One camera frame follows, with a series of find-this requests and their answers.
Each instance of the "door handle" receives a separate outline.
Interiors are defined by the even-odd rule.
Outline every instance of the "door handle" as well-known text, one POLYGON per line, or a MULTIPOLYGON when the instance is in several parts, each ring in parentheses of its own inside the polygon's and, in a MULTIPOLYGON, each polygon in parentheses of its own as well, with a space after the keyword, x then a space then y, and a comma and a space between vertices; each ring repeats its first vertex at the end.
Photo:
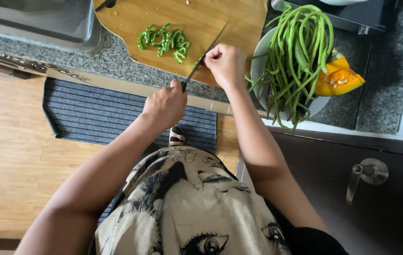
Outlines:
POLYGON ((354 165, 346 190, 346 204, 351 206, 360 179, 372 185, 380 185, 384 183, 388 177, 389 169, 381 160, 366 158, 362 160, 360 164, 354 165))

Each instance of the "hand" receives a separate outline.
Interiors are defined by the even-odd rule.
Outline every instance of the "hand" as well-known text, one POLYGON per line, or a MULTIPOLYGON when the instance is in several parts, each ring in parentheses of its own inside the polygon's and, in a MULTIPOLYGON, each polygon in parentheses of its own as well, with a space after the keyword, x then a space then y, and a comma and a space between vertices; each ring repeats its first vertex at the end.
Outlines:
POLYGON ((151 118, 153 124, 167 130, 176 125, 186 112, 187 94, 182 92, 181 82, 172 80, 170 87, 162 88, 145 101, 142 116, 151 118))
POLYGON ((204 63, 211 69, 217 84, 227 91, 238 86, 246 87, 245 57, 238 47, 219 43, 206 53, 204 63))

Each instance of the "orange pumpkin flesh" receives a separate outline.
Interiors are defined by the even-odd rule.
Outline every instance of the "orange pumpkin flesh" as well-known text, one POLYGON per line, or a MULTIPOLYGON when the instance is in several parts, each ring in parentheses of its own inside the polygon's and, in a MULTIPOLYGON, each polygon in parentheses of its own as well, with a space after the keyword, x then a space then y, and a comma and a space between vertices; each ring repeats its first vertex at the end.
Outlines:
POLYGON ((338 96, 350 92, 365 80, 350 69, 345 57, 326 64, 328 74, 319 73, 315 94, 322 97, 338 96))

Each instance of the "cutting board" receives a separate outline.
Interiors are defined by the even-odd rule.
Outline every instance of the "cutting board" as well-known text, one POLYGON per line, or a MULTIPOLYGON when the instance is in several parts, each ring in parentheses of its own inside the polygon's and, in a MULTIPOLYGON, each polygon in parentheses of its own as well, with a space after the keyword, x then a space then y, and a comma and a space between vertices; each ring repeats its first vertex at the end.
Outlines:
MULTIPOLYGON (((103 1, 93 0, 95 8, 103 1)), ((238 46, 252 56, 260 41, 266 13, 267 0, 189 0, 188 4, 186 0, 116 0, 114 7, 104 8, 96 15, 106 29, 124 40, 134 61, 188 76, 227 20, 230 22, 218 43, 238 46), (151 24, 160 28, 165 23, 171 23, 167 31, 181 29, 192 43, 182 65, 175 61, 174 50, 159 58, 157 47, 140 50, 137 46, 140 32, 151 24)), ((198 68, 192 79, 218 86, 207 67, 198 68)))

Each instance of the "kitchen mat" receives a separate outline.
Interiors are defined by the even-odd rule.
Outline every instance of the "kitchen mat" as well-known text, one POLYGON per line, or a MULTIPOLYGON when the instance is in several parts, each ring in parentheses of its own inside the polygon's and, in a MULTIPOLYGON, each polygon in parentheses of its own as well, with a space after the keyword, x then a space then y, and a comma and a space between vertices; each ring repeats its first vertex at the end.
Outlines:
MULTIPOLYGON (((56 138, 108 144, 142 112, 146 97, 47 78, 42 109, 56 138)), ((186 137, 185 145, 214 153, 217 114, 197 107, 186 107, 178 122, 186 137)), ((166 130, 155 143, 168 146, 166 130)))

